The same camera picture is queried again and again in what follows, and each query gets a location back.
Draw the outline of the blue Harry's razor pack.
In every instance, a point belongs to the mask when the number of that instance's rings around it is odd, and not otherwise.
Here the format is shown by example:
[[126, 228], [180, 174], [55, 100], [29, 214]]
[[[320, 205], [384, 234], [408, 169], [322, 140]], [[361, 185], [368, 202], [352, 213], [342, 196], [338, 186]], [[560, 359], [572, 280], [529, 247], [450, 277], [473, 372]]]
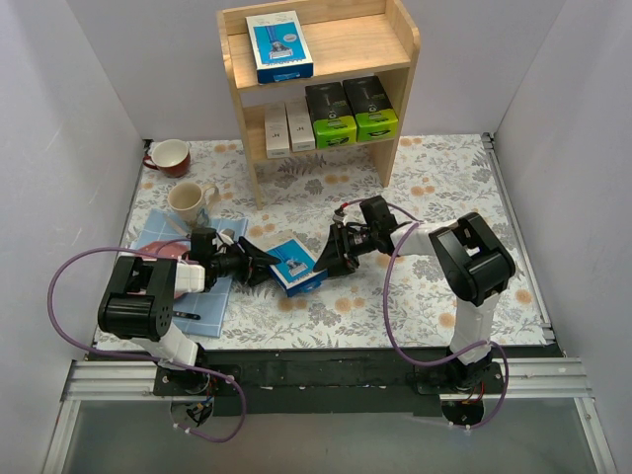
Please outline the blue Harry's razor pack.
[[270, 266], [271, 275], [287, 297], [318, 288], [328, 276], [326, 271], [314, 271], [316, 259], [295, 237], [285, 239], [267, 253], [279, 259], [278, 264]]
[[313, 76], [313, 59], [295, 11], [249, 16], [246, 23], [259, 84]]

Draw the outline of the green black Gillette razor box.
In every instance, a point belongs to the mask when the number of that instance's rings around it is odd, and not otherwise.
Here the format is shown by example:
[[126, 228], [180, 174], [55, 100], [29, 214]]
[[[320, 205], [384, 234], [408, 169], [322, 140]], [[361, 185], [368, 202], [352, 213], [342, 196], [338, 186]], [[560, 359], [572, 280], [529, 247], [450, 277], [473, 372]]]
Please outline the green black Gillette razor box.
[[308, 85], [305, 98], [317, 149], [356, 143], [356, 120], [340, 82]]
[[357, 140], [393, 138], [399, 121], [379, 78], [347, 79], [342, 85], [355, 118]]

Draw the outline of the white Harry's razor box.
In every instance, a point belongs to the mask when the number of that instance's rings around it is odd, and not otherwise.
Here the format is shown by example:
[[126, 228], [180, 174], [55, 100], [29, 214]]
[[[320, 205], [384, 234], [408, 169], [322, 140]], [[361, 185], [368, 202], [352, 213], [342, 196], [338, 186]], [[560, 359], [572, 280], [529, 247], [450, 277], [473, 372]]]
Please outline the white Harry's razor box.
[[293, 152], [311, 151], [316, 148], [312, 122], [304, 97], [285, 102], [289, 139]]

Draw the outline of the long white Harry's box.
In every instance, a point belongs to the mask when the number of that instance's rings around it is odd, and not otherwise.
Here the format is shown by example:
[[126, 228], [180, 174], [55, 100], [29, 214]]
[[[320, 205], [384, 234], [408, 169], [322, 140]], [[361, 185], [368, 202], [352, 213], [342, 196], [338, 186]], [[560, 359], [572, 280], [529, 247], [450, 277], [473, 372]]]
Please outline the long white Harry's box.
[[289, 157], [291, 152], [284, 102], [265, 105], [264, 121], [267, 158]]

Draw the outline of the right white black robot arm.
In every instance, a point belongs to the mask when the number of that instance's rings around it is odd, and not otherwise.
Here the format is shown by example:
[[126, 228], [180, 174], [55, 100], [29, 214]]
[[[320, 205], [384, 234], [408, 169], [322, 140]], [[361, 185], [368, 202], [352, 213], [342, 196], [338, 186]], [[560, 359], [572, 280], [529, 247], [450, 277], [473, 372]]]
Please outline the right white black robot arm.
[[[399, 223], [383, 197], [358, 199], [364, 223], [347, 221], [345, 203], [335, 210], [324, 250], [314, 271], [343, 277], [356, 271], [358, 257], [378, 251], [390, 257], [382, 291], [387, 338], [406, 362], [436, 368], [435, 377], [458, 392], [469, 392], [482, 383], [492, 361], [491, 332], [501, 293], [515, 274], [515, 263], [485, 219], [470, 212], [453, 222], [423, 224], [414, 219]], [[398, 346], [389, 319], [390, 279], [397, 258], [434, 256], [449, 288], [456, 296], [453, 335], [446, 356], [420, 361]]]

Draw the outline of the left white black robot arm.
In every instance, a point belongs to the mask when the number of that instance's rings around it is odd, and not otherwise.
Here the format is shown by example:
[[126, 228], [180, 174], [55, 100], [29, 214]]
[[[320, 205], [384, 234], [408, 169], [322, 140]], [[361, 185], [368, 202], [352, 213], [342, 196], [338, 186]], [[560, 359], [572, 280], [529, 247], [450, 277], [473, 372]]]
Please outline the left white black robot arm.
[[191, 234], [190, 263], [169, 258], [121, 256], [98, 310], [101, 331], [143, 347], [157, 361], [176, 369], [176, 382], [191, 395], [210, 381], [198, 362], [199, 345], [175, 325], [174, 296], [209, 292], [221, 277], [255, 286], [270, 277], [281, 259], [246, 238], [225, 239], [214, 228]]

